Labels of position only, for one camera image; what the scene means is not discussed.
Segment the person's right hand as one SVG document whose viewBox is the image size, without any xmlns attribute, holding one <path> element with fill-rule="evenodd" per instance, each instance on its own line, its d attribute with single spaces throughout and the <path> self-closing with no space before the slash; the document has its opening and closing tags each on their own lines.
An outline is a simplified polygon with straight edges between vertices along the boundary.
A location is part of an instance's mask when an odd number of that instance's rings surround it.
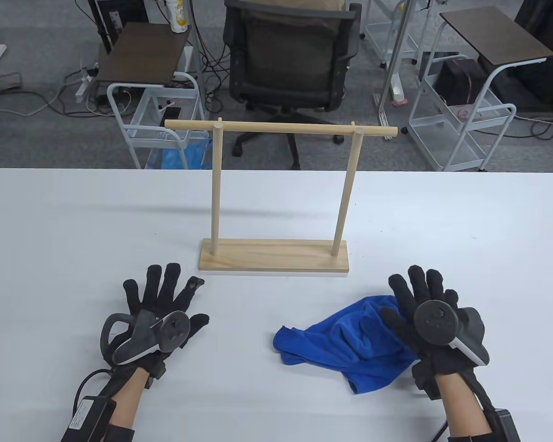
<svg viewBox="0 0 553 442">
<path fill-rule="evenodd" d="M 426 301 L 443 301 L 455 312 L 461 312 L 458 308 L 458 293 L 453 289 L 443 288 L 443 276 L 436 269 L 424 271 L 421 267 L 412 265 L 408 269 L 408 276 L 409 284 L 401 274 L 389 277 L 388 285 L 399 310 L 382 308 L 382 320 L 420 360 L 430 366 L 433 376 L 472 372 L 476 365 L 461 351 L 426 342 L 414 325 L 416 309 Z"/>
</svg>

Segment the person's left hand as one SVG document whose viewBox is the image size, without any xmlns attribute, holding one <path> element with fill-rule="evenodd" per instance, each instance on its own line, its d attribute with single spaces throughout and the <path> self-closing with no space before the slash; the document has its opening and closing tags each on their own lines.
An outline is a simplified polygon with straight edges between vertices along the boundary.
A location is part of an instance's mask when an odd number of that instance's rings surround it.
<svg viewBox="0 0 553 442">
<path fill-rule="evenodd" d="M 152 314 L 157 320 L 162 320 L 175 311 L 187 312 L 196 291 L 205 284 L 204 279 L 190 276 L 182 290 L 175 294 L 176 286 L 181 275 L 179 263 L 169 263 L 165 270 L 158 264 L 150 265 L 146 271 L 146 285 L 142 296 L 139 295 L 138 284 L 134 279 L 127 279 L 123 282 L 123 289 L 126 295 L 129 314 L 139 316 L 142 312 Z M 127 341 L 133 327 L 129 327 L 124 333 L 115 337 L 106 347 L 101 348 L 102 355 L 106 362 L 112 367 L 113 373 L 118 376 L 120 373 L 133 374 L 137 368 L 148 373 L 146 383 L 152 383 L 154 379 L 160 379 L 165 373 L 165 360 L 171 353 L 164 353 L 160 350 L 150 352 L 135 361 L 129 362 L 127 370 L 120 368 L 120 363 L 113 362 L 112 354 L 123 341 Z"/>
</svg>

